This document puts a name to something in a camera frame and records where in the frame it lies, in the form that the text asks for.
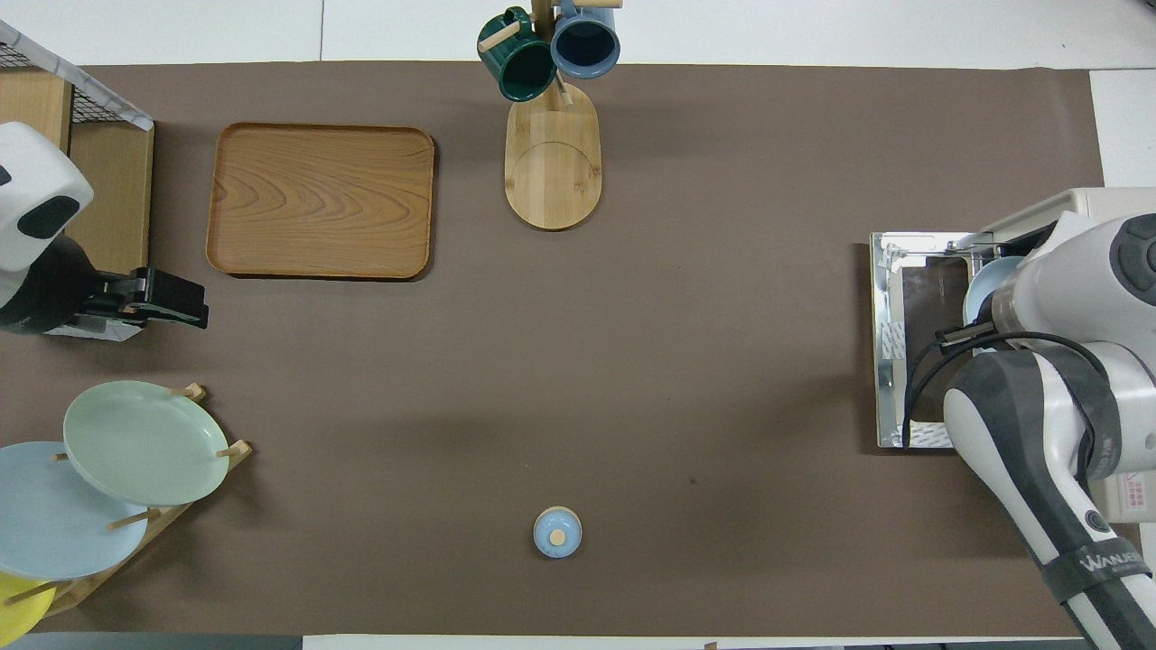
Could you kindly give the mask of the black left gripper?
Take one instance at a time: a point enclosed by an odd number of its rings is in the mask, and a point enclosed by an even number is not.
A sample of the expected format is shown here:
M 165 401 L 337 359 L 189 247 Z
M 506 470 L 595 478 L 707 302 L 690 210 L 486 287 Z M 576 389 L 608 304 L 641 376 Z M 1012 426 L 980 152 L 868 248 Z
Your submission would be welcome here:
M 171 309 L 173 276 L 161 269 L 140 267 L 131 274 L 96 269 L 79 272 L 86 296 L 76 311 L 79 328 L 105 328 L 109 322 L 142 326 L 144 322 L 184 322 L 193 328 L 208 326 L 210 308 L 203 285 L 179 276 L 179 312 Z

